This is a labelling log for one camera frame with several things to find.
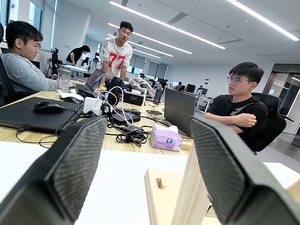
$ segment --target black t-shirt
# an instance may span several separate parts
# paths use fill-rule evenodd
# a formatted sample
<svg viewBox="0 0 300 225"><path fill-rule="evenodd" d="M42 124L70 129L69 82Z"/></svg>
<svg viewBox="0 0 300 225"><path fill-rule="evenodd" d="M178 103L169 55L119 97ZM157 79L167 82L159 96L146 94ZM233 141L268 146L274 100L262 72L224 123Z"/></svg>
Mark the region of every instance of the black t-shirt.
<svg viewBox="0 0 300 225"><path fill-rule="evenodd" d="M268 109L264 103L255 97L251 97L242 102L233 103L231 95L220 95L214 99L207 112L217 116L236 116L242 113L253 114L257 120L253 127L237 126L243 131L239 133L241 139L249 148L252 148L252 136L264 126Z"/></svg>
<svg viewBox="0 0 300 225"><path fill-rule="evenodd" d="M77 63L77 61L80 59L81 55L83 54L83 52L82 52L82 50L80 50L80 48L73 49L66 58L66 61L68 61L70 63L72 63L71 53L74 53L75 63Z"/></svg>

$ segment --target tissue box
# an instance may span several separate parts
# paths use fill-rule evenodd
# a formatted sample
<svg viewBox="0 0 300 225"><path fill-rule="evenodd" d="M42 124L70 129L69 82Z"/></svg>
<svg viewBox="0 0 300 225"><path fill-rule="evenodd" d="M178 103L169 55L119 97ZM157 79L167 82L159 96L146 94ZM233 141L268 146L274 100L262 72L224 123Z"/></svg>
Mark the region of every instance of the tissue box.
<svg viewBox="0 0 300 225"><path fill-rule="evenodd" d="M179 152L182 145L182 137L178 134L176 126L163 127L155 124L150 134L153 148Z"/></svg>

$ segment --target eyeglasses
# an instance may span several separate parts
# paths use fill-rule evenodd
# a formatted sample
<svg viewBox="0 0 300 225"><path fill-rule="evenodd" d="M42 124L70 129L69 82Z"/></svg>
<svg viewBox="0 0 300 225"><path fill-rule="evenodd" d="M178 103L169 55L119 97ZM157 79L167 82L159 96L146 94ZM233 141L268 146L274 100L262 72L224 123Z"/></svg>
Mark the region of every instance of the eyeglasses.
<svg viewBox="0 0 300 225"><path fill-rule="evenodd" d="M239 78L233 78L233 77L227 77L228 82L235 82L235 83L242 83L242 81L248 81L248 82L254 82L254 81L249 81L249 80L243 80Z"/></svg>

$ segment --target computer mouse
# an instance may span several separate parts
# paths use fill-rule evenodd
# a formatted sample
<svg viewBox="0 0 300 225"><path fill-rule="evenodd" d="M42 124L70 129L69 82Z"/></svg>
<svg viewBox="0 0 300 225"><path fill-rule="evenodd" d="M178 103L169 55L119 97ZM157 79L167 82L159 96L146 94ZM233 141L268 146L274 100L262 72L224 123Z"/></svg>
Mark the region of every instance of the computer mouse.
<svg viewBox="0 0 300 225"><path fill-rule="evenodd" d="M66 108L54 102L39 102L33 106L33 109L37 113L62 113Z"/></svg>
<svg viewBox="0 0 300 225"><path fill-rule="evenodd" d="M81 104L81 101L78 100L75 97L66 97L66 98L64 98L64 102L71 102L71 103Z"/></svg>

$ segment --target man with glasses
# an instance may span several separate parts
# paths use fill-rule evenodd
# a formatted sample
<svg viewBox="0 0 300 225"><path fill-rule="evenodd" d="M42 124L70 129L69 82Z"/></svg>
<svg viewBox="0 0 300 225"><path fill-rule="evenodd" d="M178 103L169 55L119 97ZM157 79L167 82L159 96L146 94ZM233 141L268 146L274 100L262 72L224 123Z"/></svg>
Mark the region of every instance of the man with glasses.
<svg viewBox="0 0 300 225"><path fill-rule="evenodd" d="M251 95L263 76L263 70L253 62L243 62L230 72L229 94L215 98L205 118L230 126L252 147L252 136L259 130L267 116L267 107Z"/></svg>

